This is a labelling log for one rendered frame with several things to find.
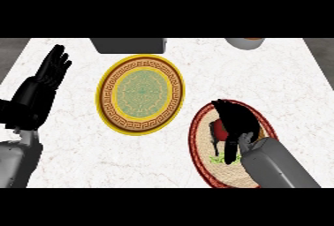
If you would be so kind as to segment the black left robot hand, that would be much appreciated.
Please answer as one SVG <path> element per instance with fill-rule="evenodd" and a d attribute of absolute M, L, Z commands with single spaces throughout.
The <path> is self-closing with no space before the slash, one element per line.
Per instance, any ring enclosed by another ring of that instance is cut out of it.
<path fill-rule="evenodd" d="M 6 129 L 37 130 L 46 122 L 56 90 L 73 64 L 65 47 L 56 44 L 34 76 L 22 82 L 11 101 L 0 99 L 0 124 Z"/>

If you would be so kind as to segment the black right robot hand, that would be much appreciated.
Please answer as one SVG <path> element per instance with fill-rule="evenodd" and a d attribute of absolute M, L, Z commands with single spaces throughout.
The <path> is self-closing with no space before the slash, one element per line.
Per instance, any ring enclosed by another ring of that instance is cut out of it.
<path fill-rule="evenodd" d="M 237 160 L 240 136 L 247 135 L 247 143 L 252 144 L 260 134 L 260 123 L 250 109 L 243 105 L 218 99 L 212 101 L 218 110 L 222 124 L 228 131 L 225 144 L 225 163 L 231 164 Z"/>

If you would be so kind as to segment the yellow patterned plate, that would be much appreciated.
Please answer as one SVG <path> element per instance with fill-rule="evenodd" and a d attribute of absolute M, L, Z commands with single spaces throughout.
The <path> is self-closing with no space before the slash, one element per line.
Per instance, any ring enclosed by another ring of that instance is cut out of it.
<path fill-rule="evenodd" d="M 113 130 L 139 136 L 173 121 L 184 98 L 184 76 L 175 64 L 157 55 L 133 55 L 116 62 L 101 78 L 96 111 Z"/>

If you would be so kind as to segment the red tomato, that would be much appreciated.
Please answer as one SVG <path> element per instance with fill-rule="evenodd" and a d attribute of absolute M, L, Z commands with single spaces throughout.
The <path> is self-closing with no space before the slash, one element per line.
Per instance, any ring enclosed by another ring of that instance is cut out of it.
<path fill-rule="evenodd" d="M 215 147 L 216 155 L 219 155 L 218 150 L 218 143 L 221 141 L 225 141 L 225 163 L 231 164 L 237 161 L 237 155 L 238 155 L 238 141 L 234 137 L 228 135 L 228 130 L 225 128 L 225 125 L 222 123 L 222 120 L 218 119 L 209 124 L 210 127 L 210 133 L 212 133 L 212 143 Z"/>

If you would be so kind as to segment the grey round pot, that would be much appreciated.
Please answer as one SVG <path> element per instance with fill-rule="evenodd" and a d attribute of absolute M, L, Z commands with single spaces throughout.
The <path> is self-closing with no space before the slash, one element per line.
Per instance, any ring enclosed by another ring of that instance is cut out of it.
<path fill-rule="evenodd" d="M 263 38 L 228 38 L 228 43 L 238 49 L 252 50 L 262 46 Z"/>

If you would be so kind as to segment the dark grey box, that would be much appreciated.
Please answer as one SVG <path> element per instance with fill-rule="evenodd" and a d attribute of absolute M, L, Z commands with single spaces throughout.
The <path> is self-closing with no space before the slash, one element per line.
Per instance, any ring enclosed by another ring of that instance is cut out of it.
<path fill-rule="evenodd" d="M 163 54 L 166 38 L 92 38 L 101 54 Z"/>

